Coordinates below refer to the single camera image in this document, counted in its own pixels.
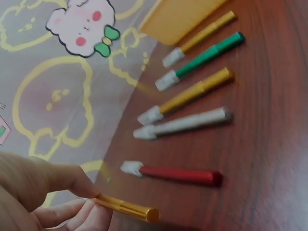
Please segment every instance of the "gold marker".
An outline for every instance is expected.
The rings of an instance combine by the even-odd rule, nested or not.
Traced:
[[[160,219],[160,213],[157,208],[142,207],[103,195],[93,198],[92,201],[115,211],[131,215],[134,218],[147,221],[149,223],[157,223]]]
[[[224,68],[212,76],[197,82],[163,105],[156,105],[152,107],[150,110],[139,116],[137,120],[143,125],[148,125],[155,121],[161,120],[164,118],[164,114],[187,104],[189,101],[199,97],[200,95],[209,92],[213,88],[227,82],[228,80],[233,79],[234,73],[231,70]]]
[[[168,68],[171,65],[175,64],[177,61],[184,58],[185,53],[189,51],[192,47],[194,47],[210,35],[214,34],[216,31],[218,31],[220,28],[222,28],[224,25],[226,25],[235,18],[236,15],[234,14],[234,12],[229,11],[224,16],[220,17],[218,20],[208,25],[183,46],[175,48],[169,55],[167,55],[163,59],[164,67]]]

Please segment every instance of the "hand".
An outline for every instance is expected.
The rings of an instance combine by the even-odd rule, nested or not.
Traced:
[[[4,231],[107,231],[112,211],[91,200],[78,199],[38,208],[47,193],[69,190],[79,197],[100,194],[79,166],[51,164],[0,152],[0,227]]]

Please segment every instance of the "brown table surface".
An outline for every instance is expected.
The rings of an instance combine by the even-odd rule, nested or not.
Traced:
[[[97,183],[106,195],[157,207],[161,223],[151,225],[115,213],[111,231],[308,230],[307,0],[231,0],[193,33],[229,10],[239,19],[194,48],[175,68],[236,31],[245,35],[246,44],[166,92],[156,91],[154,82],[166,73],[161,59],[172,48],[158,45],[155,49],[141,77],[141,83],[152,91],[134,91],[105,158],[111,182],[98,177]],[[133,130],[141,126],[138,115],[226,66],[235,72],[236,83],[166,119],[225,105],[234,112],[232,125],[155,141],[133,138]],[[158,167],[217,169],[226,180],[221,189],[212,189],[139,179],[120,171],[124,160]]]

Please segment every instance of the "yellow cartoon outline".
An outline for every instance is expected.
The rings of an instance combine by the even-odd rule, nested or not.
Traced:
[[[67,7],[65,0],[38,0],[34,4],[27,5],[27,6],[26,6],[26,2],[27,2],[27,0],[22,0],[19,5],[9,7],[8,9],[5,10],[5,12],[0,17],[0,40],[1,40],[0,46],[7,51],[16,52],[16,51],[23,50],[25,48],[33,47],[37,44],[40,44],[40,43],[46,41],[47,39],[49,39],[53,36],[52,33],[47,32],[45,35],[41,36],[40,38],[37,38],[37,39],[30,41],[30,42],[26,42],[26,43],[19,44],[19,45],[16,45],[16,46],[12,46],[12,45],[8,44],[7,43],[7,36],[6,36],[6,29],[4,28],[4,26],[2,24],[4,18],[6,17],[6,15],[8,13],[15,11],[16,12],[15,16],[17,16],[23,8],[27,7],[27,9],[32,10],[32,9],[38,7],[42,2],[54,2],[54,3],[57,3],[60,7],[63,7],[63,8]]]
[[[128,36],[129,34],[132,34],[135,38],[135,42],[130,45],[127,46],[126,42],[125,42],[125,38],[126,36]],[[140,39],[146,37],[146,34],[139,34],[137,29],[134,27],[128,28],[126,31],[124,31],[124,33],[122,33],[121,35],[121,49],[118,49],[116,51],[111,52],[110,56],[108,57],[109,59],[109,69],[110,72],[114,75],[119,76],[120,78],[123,78],[127,81],[127,83],[133,85],[133,86],[137,86],[138,81],[133,79],[128,72],[123,72],[120,68],[116,68],[114,65],[114,61],[113,58],[119,54],[122,54],[125,58],[127,57],[127,51],[128,48],[136,48],[139,43],[140,43]]]
[[[103,165],[103,160],[93,160],[90,162],[86,162],[80,166],[85,171],[85,173],[92,172],[92,171],[100,171],[101,173],[104,173],[104,171],[106,171],[106,167]],[[58,192],[52,192],[52,193],[47,194],[46,199],[42,206],[44,208],[50,207],[57,193]]]
[[[61,131],[58,135],[55,135],[55,136],[53,135],[53,131],[51,128],[41,128],[37,130],[35,134],[33,134],[31,131],[29,131],[28,129],[24,127],[19,117],[19,105],[20,105],[20,100],[21,100],[24,90],[35,78],[37,78],[41,73],[45,72],[49,68],[59,65],[59,64],[75,64],[75,63],[81,64],[81,67],[86,74],[85,81],[83,82],[83,85],[82,85],[83,90],[84,90],[84,98],[83,98],[82,106],[85,109],[85,118],[87,119],[87,122],[88,122],[87,127],[85,128],[82,135],[78,139],[72,139],[66,135],[67,131],[69,130],[69,126],[66,126],[63,131]],[[74,148],[79,147],[80,145],[83,144],[83,142],[89,136],[94,126],[94,116],[92,114],[92,106],[89,101],[89,97],[91,94],[91,88],[90,88],[91,80],[92,80],[92,68],[88,64],[88,62],[84,58],[81,58],[79,56],[71,56],[71,55],[66,55],[66,56],[61,56],[61,57],[46,60],[40,63],[39,65],[37,65],[25,77],[25,79],[21,82],[15,94],[15,97],[14,97],[13,122],[14,122],[16,129],[21,134],[27,136],[28,139],[30,140],[29,156],[36,156],[44,160],[49,160],[53,156],[53,154],[56,152],[56,150],[60,147],[61,142],[71,147],[74,147]],[[46,154],[36,154],[35,150],[38,145],[38,140],[45,135],[49,135],[53,139],[56,139],[56,142]]]
[[[125,39],[126,36],[128,36],[129,34],[132,34],[134,36],[135,41],[132,45],[128,46],[125,42]],[[146,37],[146,34],[138,33],[137,29],[134,27],[128,28],[126,31],[124,31],[121,35],[121,48],[111,52],[110,56],[108,57],[109,70],[112,74],[125,79],[128,84],[133,85],[134,87],[144,91],[149,95],[152,95],[153,97],[157,97],[156,91],[153,90],[153,88],[150,88],[144,84],[139,83],[138,80],[133,79],[127,71],[122,71],[120,68],[116,68],[113,61],[113,58],[120,54],[122,54],[125,58],[127,58],[127,52],[129,47],[131,48],[138,47],[140,39],[144,37]]]
[[[141,8],[141,6],[143,5],[143,0],[137,0],[135,2],[135,5],[133,5],[130,9],[128,9],[127,11],[123,12],[123,13],[116,13],[115,14],[115,18],[116,20],[122,20],[122,19],[126,19],[129,16],[133,15],[135,12],[137,12],[137,10],[139,10]]]

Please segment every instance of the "bunny sticker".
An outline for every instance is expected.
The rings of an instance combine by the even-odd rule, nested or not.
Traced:
[[[70,0],[67,9],[52,12],[46,29],[72,55],[87,58],[96,51],[108,57],[112,42],[120,38],[114,24],[115,10],[109,0]]]

